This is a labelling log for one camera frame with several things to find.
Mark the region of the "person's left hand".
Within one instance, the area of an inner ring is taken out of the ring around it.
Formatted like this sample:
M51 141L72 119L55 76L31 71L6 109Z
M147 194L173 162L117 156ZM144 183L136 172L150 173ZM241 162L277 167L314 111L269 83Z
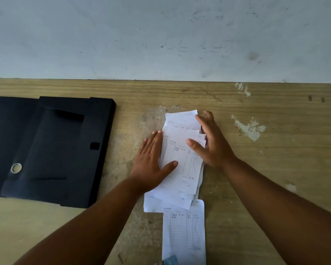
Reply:
M148 191L153 190L159 184L162 183L164 179L160 178L160 170L163 168L159 164L162 143L163 143L163 132L162 130L158 132L158 161L154 163L148 163L147 157L142 163L137 163L137 155L134 159L134 163L130 173L130 180L136 185L136 189L139 193L144 194Z

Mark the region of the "person's right hand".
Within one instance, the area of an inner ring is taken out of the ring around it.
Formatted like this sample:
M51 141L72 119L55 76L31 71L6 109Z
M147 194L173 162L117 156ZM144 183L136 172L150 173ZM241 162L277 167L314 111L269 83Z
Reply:
M204 116L196 115L196 120L202 127L202 131L206 134L207 143L207 158L203 161L221 171L225 172L227 166L236 161L237 158L232 151L228 141L225 139L220 127L216 124L211 111L204 111Z

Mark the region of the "pile of white paper receipts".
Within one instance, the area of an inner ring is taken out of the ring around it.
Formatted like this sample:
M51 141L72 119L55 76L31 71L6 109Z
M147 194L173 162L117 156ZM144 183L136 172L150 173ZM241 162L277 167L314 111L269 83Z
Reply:
M187 139L192 139L202 147L206 145L206 134L195 118L197 114L197 110L165 114L159 164L161 168L172 161L178 165L158 187L145 193L144 212L163 213L173 207L189 210L198 199L203 159L186 143Z

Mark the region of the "person's left forearm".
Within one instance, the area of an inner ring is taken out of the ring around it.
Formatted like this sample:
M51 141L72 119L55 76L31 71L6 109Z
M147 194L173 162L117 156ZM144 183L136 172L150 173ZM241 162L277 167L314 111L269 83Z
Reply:
M120 182L14 265L104 265L137 200L155 187L154 179L132 175Z

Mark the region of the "person's right forearm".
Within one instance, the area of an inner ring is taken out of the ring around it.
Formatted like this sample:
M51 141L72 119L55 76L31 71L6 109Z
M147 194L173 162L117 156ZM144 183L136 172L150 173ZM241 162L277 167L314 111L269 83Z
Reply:
M223 161L230 185L287 265L331 265L331 212L244 161Z

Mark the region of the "single white receipt sheet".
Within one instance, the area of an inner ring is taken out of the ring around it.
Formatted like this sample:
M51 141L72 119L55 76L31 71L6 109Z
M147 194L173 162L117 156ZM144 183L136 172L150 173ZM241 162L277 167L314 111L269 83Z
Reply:
M206 265L204 202L194 200L189 210L163 209L162 260L177 265Z

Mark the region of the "black plastic file box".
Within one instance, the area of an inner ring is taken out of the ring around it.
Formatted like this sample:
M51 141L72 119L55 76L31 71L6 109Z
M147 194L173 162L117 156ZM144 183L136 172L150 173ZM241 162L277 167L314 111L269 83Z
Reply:
M0 96L0 197L93 205L115 109L111 98Z

